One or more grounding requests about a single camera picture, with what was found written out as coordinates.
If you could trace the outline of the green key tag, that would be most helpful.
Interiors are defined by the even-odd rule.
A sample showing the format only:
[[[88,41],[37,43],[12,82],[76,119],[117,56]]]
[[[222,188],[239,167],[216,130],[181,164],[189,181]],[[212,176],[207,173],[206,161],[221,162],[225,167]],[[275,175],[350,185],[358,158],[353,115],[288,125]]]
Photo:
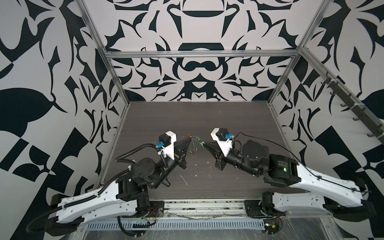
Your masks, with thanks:
[[[202,146],[204,145],[204,141],[203,141],[201,138],[196,137],[196,140],[197,140]]]

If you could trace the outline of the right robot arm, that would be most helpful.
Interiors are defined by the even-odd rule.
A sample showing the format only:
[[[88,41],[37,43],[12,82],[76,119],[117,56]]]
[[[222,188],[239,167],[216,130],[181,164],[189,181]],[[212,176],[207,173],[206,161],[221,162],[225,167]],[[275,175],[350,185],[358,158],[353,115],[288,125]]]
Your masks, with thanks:
[[[249,140],[240,150],[232,140],[203,143],[216,159],[216,168],[226,165],[244,171],[254,177],[262,177],[266,184],[277,188],[301,189],[302,193],[282,194],[264,192],[262,199],[254,203],[246,201],[246,212],[251,218],[278,217],[286,212],[315,211],[332,215],[338,220],[361,222],[376,216],[374,205],[365,200],[363,181],[333,178],[307,168],[298,161],[270,154],[270,149]]]

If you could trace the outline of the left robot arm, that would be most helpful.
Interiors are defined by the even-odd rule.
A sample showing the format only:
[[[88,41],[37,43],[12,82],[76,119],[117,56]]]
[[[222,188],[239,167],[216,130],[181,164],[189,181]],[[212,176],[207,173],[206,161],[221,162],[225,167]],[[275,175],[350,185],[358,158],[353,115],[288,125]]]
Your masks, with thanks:
[[[170,144],[168,148],[174,155],[172,158],[166,156],[157,163],[151,158],[143,158],[110,184],[87,194],[61,199],[59,210],[54,217],[47,219],[44,231],[51,236],[62,236],[97,220],[146,216],[151,208],[148,190],[155,190],[160,185],[169,187],[171,171],[176,166],[186,168],[191,141],[191,138],[185,138]]]

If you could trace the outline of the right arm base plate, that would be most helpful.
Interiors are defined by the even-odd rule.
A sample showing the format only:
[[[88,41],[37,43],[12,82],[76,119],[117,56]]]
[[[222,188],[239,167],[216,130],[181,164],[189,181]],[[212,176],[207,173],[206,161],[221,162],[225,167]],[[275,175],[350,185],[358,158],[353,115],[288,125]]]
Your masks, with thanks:
[[[266,218],[269,214],[266,203],[262,200],[245,200],[246,214],[250,218]]]

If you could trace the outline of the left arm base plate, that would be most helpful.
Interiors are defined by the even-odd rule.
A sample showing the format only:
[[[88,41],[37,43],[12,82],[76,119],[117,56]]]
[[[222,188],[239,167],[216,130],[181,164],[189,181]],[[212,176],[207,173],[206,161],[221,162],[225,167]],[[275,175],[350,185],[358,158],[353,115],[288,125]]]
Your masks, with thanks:
[[[146,212],[145,217],[160,217],[164,214],[165,202],[164,201],[150,201],[150,208]]]

